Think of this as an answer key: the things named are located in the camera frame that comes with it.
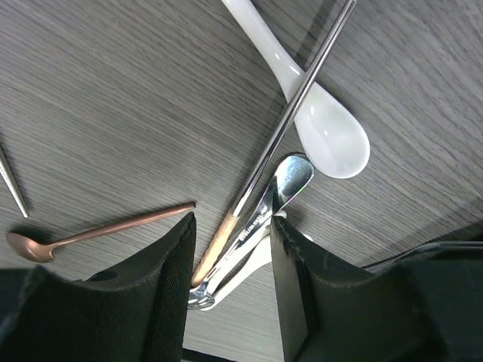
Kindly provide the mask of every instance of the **gray wooden surface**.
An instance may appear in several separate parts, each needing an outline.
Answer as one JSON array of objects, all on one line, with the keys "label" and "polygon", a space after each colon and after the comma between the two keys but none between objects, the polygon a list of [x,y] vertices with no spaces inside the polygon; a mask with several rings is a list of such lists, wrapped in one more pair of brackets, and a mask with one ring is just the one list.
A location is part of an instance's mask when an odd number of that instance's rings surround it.
[{"label": "gray wooden surface", "polygon": [[[343,1],[254,3],[305,67]],[[483,219],[482,18],[479,0],[359,1],[318,79],[372,154],[354,179],[317,174],[289,207],[317,243],[362,265]],[[2,231],[59,238],[196,200],[200,259],[284,105],[223,4],[6,0],[0,23],[0,141],[32,208],[24,222],[0,187]],[[293,151],[294,129],[278,159]],[[178,219],[72,245],[50,267],[86,278]],[[0,240],[1,267],[28,265]],[[271,268],[189,313],[185,346],[281,360]]]}]

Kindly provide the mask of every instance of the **spoon bowl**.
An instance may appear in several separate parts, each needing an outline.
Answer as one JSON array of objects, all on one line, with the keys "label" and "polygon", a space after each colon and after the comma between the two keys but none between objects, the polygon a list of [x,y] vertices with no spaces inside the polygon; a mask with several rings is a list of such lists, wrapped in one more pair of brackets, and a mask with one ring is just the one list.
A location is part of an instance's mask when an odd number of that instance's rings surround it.
[{"label": "spoon bowl", "polygon": [[364,128],[320,85],[312,86],[295,127],[310,161],[325,175],[348,179],[367,166],[371,145]]},{"label": "spoon bowl", "polygon": [[9,232],[6,235],[8,245],[20,256],[30,260],[31,262],[53,262],[54,255],[52,251],[55,248],[51,245],[40,244],[39,242],[17,234]]}]

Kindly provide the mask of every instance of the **copper spoon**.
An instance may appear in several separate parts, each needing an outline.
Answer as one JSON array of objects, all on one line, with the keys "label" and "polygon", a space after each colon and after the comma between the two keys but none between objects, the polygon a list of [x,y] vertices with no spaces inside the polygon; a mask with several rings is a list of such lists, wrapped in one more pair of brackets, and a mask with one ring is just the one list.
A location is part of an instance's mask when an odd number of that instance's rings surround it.
[{"label": "copper spoon", "polygon": [[7,242],[18,255],[24,257],[25,259],[28,259],[32,262],[52,262],[55,259],[52,252],[56,247],[97,238],[99,236],[114,234],[115,232],[121,232],[122,230],[148,224],[156,220],[164,219],[165,217],[192,210],[195,208],[195,206],[196,205],[194,202],[189,202],[188,204],[169,207],[168,209],[147,213],[141,216],[135,216],[131,219],[117,222],[116,224],[101,226],[100,228],[90,230],[88,232],[82,232],[81,234],[55,241],[47,245],[40,244],[39,242],[28,238],[27,236],[16,234],[14,232],[7,233]]}]

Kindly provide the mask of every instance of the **silver chopstick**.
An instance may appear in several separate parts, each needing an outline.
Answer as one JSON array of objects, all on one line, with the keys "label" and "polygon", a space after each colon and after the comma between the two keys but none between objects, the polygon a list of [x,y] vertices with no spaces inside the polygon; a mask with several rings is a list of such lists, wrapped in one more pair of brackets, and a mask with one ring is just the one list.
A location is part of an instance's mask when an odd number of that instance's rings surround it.
[{"label": "silver chopstick", "polygon": [[23,217],[29,217],[29,212],[27,211],[27,207],[25,205],[25,201],[23,200],[22,194],[20,194],[20,190],[18,188],[17,183],[15,182],[14,175],[12,174],[12,170],[8,166],[7,159],[0,148],[0,173],[2,174],[3,180],[7,184],[8,189],[12,196],[14,196],[15,202],[17,203],[20,212],[22,213]]}]

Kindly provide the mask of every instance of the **utensil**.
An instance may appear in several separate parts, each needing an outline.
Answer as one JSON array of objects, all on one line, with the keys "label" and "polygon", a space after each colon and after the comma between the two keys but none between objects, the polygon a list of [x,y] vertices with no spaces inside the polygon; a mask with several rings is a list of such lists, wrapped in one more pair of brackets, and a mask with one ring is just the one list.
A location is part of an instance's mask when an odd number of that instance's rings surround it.
[{"label": "utensil", "polygon": [[[310,241],[313,241],[310,236],[305,235],[305,237]],[[238,285],[252,275],[253,272],[270,262],[272,262],[272,250],[270,247],[270,235],[267,235],[260,243],[258,243],[257,247],[255,247],[253,253],[250,255],[250,258],[240,271],[213,294],[214,303],[207,308],[203,308],[202,311],[209,311],[216,307],[233,290],[235,290]]]},{"label": "utensil", "polygon": [[[250,0],[222,2],[268,63],[287,101],[291,100],[304,76],[303,70],[281,46]],[[345,3],[336,20],[339,31],[356,2]],[[295,125],[305,153],[322,173],[345,179],[357,175],[367,165],[371,152],[364,128],[319,84],[309,89],[295,116]]]},{"label": "utensil", "polygon": [[20,194],[18,185],[15,182],[15,177],[12,174],[10,166],[8,166],[7,158],[5,157],[2,149],[0,149],[0,173],[2,174],[3,180],[7,184],[7,187],[10,190],[12,196],[14,197],[15,202],[17,203],[17,206],[20,209],[23,217],[29,217],[29,212],[27,211],[25,201],[23,200],[22,194]]},{"label": "utensil", "polygon": [[[240,7],[240,5],[236,4],[245,4],[245,7]],[[231,5],[233,5],[233,14],[237,15],[237,18],[243,19],[244,23],[248,21],[248,18],[250,13],[248,12],[247,14],[245,12],[242,13],[243,9],[249,9],[249,6],[251,5],[249,2],[243,2],[241,0],[237,0],[236,2],[230,1],[230,2],[225,2],[225,5],[231,8]],[[195,273],[193,274],[192,277],[192,285],[197,286],[199,285],[203,278],[208,274],[208,271],[211,269],[213,264],[217,261],[218,256],[220,255],[221,251],[223,250],[223,247],[225,246],[228,237],[232,233],[233,229],[235,228],[238,219],[240,218],[240,214],[242,212],[243,207],[245,206],[245,203],[247,202],[248,198],[250,197],[250,194],[254,190],[255,185],[258,183],[260,180],[260,177],[262,174],[266,171],[270,161],[273,158],[273,155],[275,154],[275,151],[277,150],[278,146],[280,145],[281,139],[287,132],[288,128],[291,126],[295,115],[297,114],[298,110],[302,106],[303,101],[306,99],[307,94],[309,94],[310,87],[312,86],[315,77],[318,74],[318,71],[321,69],[321,67],[324,65],[324,62],[326,61],[329,53],[331,52],[332,47],[334,46],[334,43],[339,36],[343,26],[346,24],[347,19],[349,18],[349,15],[352,13],[352,9],[354,8],[355,5],[355,0],[349,0],[346,5],[343,7],[342,11],[339,13],[339,16],[337,17],[334,25],[332,26],[331,30],[329,31],[327,37],[325,38],[324,42],[322,43],[320,49],[318,50],[317,54],[314,57],[314,60],[310,64],[309,69],[307,70],[307,73],[303,75],[302,71],[300,70],[300,79],[297,79],[297,83],[293,83],[292,86],[297,87],[298,89],[294,91],[292,94],[291,100],[288,103],[288,105],[285,107],[285,110],[283,111],[282,115],[280,116],[280,119],[278,120],[277,127],[270,138],[268,144],[266,145],[265,149],[263,150],[260,159],[258,160],[257,164],[255,165],[254,170],[252,171],[251,175],[248,177],[247,181],[241,188],[241,191],[237,195],[234,204],[230,208],[229,212],[225,216],[223,222],[221,223],[220,228],[218,229],[218,232],[215,234],[213,240],[210,243],[210,246],[208,250],[206,251],[205,255],[203,256],[203,259],[199,263],[198,267],[195,270]],[[266,24],[261,20],[260,15],[253,9],[251,12],[251,16],[254,17],[254,24],[258,24],[258,26],[255,26],[254,29],[260,30],[260,34],[257,33],[251,33],[253,38],[256,38],[257,36],[261,36],[263,38],[271,39],[270,38],[270,31]],[[276,38],[272,34],[272,39],[270,40],[272,43],[275,41],[276,43]],[[282,54],[281,51],[285,50],[280,46],[280,53]],[[315,121],[315,109],[318,109],[318,102],[321,100],[319,98],[311,98],[311,103],[309,106],[309,113],[305,113],[304,115],[307,117],[309,115],[313,115],[313,118],[310,118],[311,121]],[[336,109],[337,104],[332,102],[328,103],[331,109]],[[317,111],[317,115],[323,115],[327,116],[329,114],[323,114],[319,113]],[[344,149],[348,148],[349,145],[350,147],[355,147],[354,149],[357,149],[357,158],[361,155],[364,154],[365,158],[368,158],[368,150],[369,150],[369,141],[367,138],[367,135],[365,134],[364,130],[362,129],[361,125],[355,121],[354,118],[351,118],[351,121],[349,123],[344,122],[342,118],[337,120],[340,122],[340,124],[351,124],[351,127],[354,127],[357,131],[355,133],[344,133],[342,134],[342,130],[348,130],[349,128],[347,127],[339,127],[337,126],[336,122],[331,122],[331,125],[333,127],[327,128],[323,130],[324,137],[336,137],[339,142],[337,142],[337,148],[331,149],[330,152],[325,152],[326,155],[330,156],[328,159],[325,160],[328,164],[339,164],[341,169],[343,170],[349,170],[352,168],[352,171],[350,173],[345,173],[345,176],[354,176],[359,172],[362,168],[364,167],[359,167],[359,169],[353,169],[352,167],[352,162],[349,162],[348,158],[339,158],[341,153],[344,153]],[[314,128],[313,130],[309,130],[310,132],[316,132],[317,130]],[[362,139],[362,143],[365,144],[365,147],[362,149],[359,149],[358,141],[359,139],[355,139],[352,137],[353,134],[358,134]],[[320,145],[324,151],[329,150],[328,145],[329,143],[325,143],[324,140],[316,140],[318,145]],[[367,164],[367,160],[361,163],[361,165]]]},{"label": "utensil", "polygon": [[483,241],[428,241],[388,259],[366,265],[363,269],[371,273],[378,273],[410,256],[443,251],[483,251]]},{"label": "utensil", "polygon": [[314,176],[315,169],[303,154],[286,157],[270,180],[257,208],[238,234],[235,242],[219,262],[208,272],[202,283],[189,291],[188,309],[200,309],[214,303],[213,293],[221,281],[252,251],[261,239],[256,233],[263,233],[274,213],[282,210],[301,192]]},{"label": "utensil", "polygon": [[122,222],[117,222],[112,225],[102,226],[100,228],[90,230],[88,232],[82,232],[65,238],[59,241],[55,241],[50,244],[40,244],[39,242],[14,232],[7,233],[7,242],[14,249],[17,254],[33,262],[52,262],[54,260],[53,251],[57,247],[65,246],[79,241],[87,239],[97,238],[99,236],[114,234],[121,232],[122,230],[131,229],[135,226],[148,224],[153,221],[164,219],[165,217],[177,215],[195,208],[194,202],[183,204],[180,206],[169,207],[168,209],[147,213],[142,216],[136,216]]}]

